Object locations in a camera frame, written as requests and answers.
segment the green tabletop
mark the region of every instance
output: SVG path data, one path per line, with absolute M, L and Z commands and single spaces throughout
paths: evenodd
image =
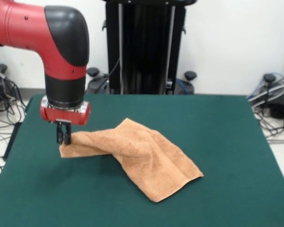
M 55 125 L 28 109 L 0 178 L 0 227 L 284 227 L 284 179 L 241 96 L 87 96 L 90 120 L 160 131 L 205 177 L 150 201 L 112 156 L 61 159 Z

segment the white wall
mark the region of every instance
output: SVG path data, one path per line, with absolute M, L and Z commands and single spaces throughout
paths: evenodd
M 36 5 L 69 5 L 86 18 L 89 66 L 107 72 L 105 2 L 101 0 L 21 0 Z M 248 94 L 262 75 L 284 73 L 284 0 L 199 0 L 187 7 L 178 77 L 195 70 L 197 93 Z M 38 55 L 0 48 L 0 62 L 20 87 L 44 88 Z

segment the black knob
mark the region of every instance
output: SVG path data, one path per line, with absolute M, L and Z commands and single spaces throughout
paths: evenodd
M 276 80 L 276 77 L 274 74 L 265 74 L 264 75 L 264 81 L 268 84 L 273 83 Z
M 90 76 L 90 77 L 96 77 L 99 74 L 99 70 L 97 68 L 88 68 L 86 70 L 86 73 Z
M 193 71 L 187 71 L 184 73 L 184 76 L 188 81 L 192 81 L 197 78 L 197 74 Z

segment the cable bundle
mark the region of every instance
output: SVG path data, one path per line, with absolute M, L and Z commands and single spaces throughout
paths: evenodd
M 26 105 L 24 104 L 18 86 L 11 80 L 0 73 L 2 80 L 2 94 L 0 94 L 0 113 L 6 114 L 7 120 L 1 120 L 0 129 L 5 129 L 14 126 L 16 123 L 21 122 L 24 117 Z M 16 113 L 18 112 L 19 118 L 15 120 Z M 11 133 L 0 132 L 0 141 L 8 143 Z M 0 165 L 0 175 L 4 165 Z

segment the red robot arm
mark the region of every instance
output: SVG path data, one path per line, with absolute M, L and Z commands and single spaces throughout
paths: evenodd
M 41 116 L 50 122 L 84 125 L 89 34 L 82 14 L 71 7 L 32 6 L 0 0 L 0 46 L 37 52 L 43 60 L 46 97 Z

